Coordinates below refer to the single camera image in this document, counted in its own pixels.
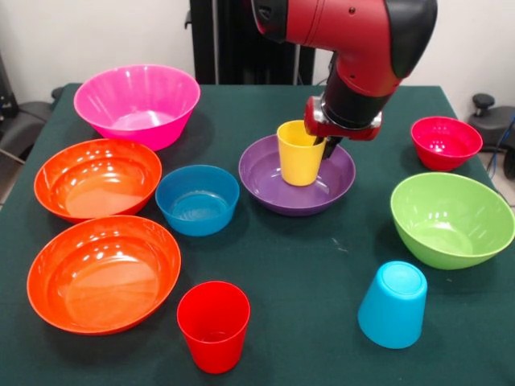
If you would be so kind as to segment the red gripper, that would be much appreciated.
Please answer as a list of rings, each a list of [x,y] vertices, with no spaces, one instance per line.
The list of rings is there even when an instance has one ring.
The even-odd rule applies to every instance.
[[[382,112],[363,128],[351,129],[331,121],[324,113],[321,96],[310,96],[304,110],[304,126],[307,133],[316,137],[313,143],[317,146],[324,143],[323,159],[331,157],[342,138],[354,141],[371,141],[381,130]]]

